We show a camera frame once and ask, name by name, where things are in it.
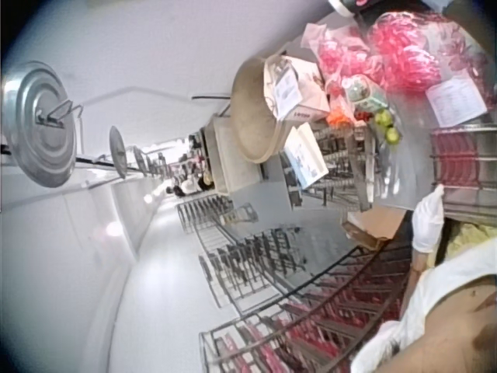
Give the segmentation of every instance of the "plastic wrap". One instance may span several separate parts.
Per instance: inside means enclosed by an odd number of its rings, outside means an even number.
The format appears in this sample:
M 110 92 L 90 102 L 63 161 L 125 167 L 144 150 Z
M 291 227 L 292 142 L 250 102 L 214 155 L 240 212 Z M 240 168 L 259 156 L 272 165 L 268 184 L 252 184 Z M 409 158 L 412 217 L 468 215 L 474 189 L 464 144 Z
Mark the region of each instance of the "plastic wrap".
M 325 78 L 325 91 L 332 97 L 342 94 L 342 79 L 362 74 L 376 83 L 384 79 L 380 56 L 371 54 L 357 26 L 336 30 L 309 23 L 301 46 L 313 51 Z
M 426 22 L 413 13 L 389 12 L 370 28 L 369 40 L 384 57 L 384 88 L 425 92 L 442 81 L 439 61 L 426 50 Z
M 485 53 L 461 26 L 442 15 L 385 13 L 370 28 L 368 40 L 383 58 L 386 90 L 425 92 L 466 69 L 487 106 L 495 105 L 491 87 L 485 86 Z

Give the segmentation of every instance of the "gloved hand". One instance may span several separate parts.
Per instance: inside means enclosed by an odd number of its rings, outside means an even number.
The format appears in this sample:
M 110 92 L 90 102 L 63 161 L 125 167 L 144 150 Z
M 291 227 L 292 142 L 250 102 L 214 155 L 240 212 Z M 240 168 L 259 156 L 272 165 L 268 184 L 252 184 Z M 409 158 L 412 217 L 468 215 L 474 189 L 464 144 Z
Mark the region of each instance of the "gloved hand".
M 420 253 L 431 253 L 440 241 L 443 227 L 443 185 L 418 203 L 412 216 L 412 247 Z

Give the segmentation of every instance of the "green apple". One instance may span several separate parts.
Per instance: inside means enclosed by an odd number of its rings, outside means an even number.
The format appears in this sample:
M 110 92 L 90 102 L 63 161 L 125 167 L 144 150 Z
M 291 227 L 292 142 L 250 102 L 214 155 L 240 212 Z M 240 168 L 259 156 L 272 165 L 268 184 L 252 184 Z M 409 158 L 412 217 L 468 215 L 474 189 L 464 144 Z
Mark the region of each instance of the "green apple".
M 387 109 L 382 109 L 376 113 L 374 116 L 374 121 L 380 127 L 387 128 L 394 123 L 394 118 L 392 117 L 390 111 Z
M 396 145 L 401 140 L 401 135 L 398 133 L 397 128 L 389 127 L 385 133 L 385 140 L 389 145 Z

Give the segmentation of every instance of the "cardboard box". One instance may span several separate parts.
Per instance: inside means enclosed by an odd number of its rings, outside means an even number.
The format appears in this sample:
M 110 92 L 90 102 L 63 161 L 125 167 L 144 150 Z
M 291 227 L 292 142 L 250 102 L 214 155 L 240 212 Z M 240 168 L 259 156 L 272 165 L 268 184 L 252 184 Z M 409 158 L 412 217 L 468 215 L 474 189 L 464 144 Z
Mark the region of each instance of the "cardboard box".
M 280 58 L 289 61 L 295 69 L 299 91 L 302 95 L 301 103 L 290 111 L 285 120 L 305 123 L 326 117 L 330 111 L 329 102 L 324 90 L 325 83 L 322 80 L 318 66 L 313 62 L 288 56 L 272 56 L 264 64 L 264 97 L 266 97 L 268 107 L 270 109 L 274 107 L 273 92 L 276 84 L 271 78 L 269 66 Z

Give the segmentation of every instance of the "metal rack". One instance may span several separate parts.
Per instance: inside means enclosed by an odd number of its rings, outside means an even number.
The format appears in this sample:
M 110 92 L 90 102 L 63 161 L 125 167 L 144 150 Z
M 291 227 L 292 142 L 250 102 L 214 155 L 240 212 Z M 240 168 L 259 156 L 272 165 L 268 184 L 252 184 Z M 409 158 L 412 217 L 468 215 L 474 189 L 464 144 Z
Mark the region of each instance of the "metal rack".
M 376 252 L 357 246 L 290 293 L 201 333 L 203 371 L 349 371 L 381 322 L 398 317 L 410 255 L 401 239 Z
M 299 231 L 274 228 L 239 240 L 219 224 L 197 230 L 204 251 L 199 262 L 217 306 L 231 304 L 241 315 L 241 299 L 269 286 L 278 289 L 284 278 L 304 270 Z
M 185 233 L 213 226 L 219 215 L 233 210 L 233 201 L 216 194 L 197 194 L 192 200 L 176 205 Z
M 303 204 L 302 196 L 322 200 L 326 208 L 345 211 L 366 211 L 373 200 L 375 172 L 375 139 L 367 127 L 336 130 L 330 127 L 314 131 L 328 167 L 328 175 L 307 190 L 300 191 L 297 178 L 282 157 L 283 171 L 290 202 Z
M 465 124 L 431 132 L 434 185 L 445 210 L 468 221 L 497 220 L 497 125 Z

